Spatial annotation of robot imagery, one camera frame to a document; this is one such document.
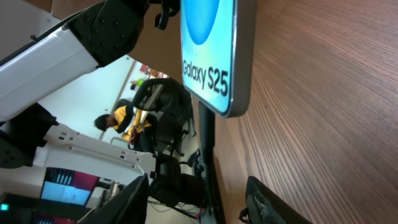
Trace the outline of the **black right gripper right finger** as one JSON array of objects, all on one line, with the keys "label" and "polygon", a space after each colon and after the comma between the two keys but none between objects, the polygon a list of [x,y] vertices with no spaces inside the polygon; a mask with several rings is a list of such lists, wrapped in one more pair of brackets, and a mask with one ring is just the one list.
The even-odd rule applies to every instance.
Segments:
[{"label": "black right gripper right finger", "polygon": [[312,224],[254,176],[247,179],[245,201],[239,213],[243,223]]}]

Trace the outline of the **Galaxy S25 smartphone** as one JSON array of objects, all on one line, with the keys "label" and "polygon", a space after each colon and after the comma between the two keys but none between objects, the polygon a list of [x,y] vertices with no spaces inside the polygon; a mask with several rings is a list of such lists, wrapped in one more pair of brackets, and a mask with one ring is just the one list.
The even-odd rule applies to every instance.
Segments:
[{"label": "Galaxy S25 smartphone", "polygon": [[184,87],[224,118],[249,106],[256,0],[182,0]]}]

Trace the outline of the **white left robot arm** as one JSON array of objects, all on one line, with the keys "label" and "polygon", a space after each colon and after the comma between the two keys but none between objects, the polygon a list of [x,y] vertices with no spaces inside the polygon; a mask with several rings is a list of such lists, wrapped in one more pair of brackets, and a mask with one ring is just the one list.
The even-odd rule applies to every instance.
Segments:
[{"label": "white left robot arm", "polygon": [[70,169],[121,184],[150,184],[158,157],[59,123],[40,100],[128,54],[149,1],[109,0],[62,20],[1,61],[1,167]]}]

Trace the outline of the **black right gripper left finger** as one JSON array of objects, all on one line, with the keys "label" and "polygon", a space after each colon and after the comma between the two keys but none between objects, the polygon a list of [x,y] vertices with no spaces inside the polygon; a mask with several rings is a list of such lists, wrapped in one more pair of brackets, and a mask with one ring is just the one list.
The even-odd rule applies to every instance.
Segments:
[{"label": "black right gripper left finger", "polygon": [[119,194],[99,208],[82,224],[145,224],[149,179],[147,174],[133,180]]}]

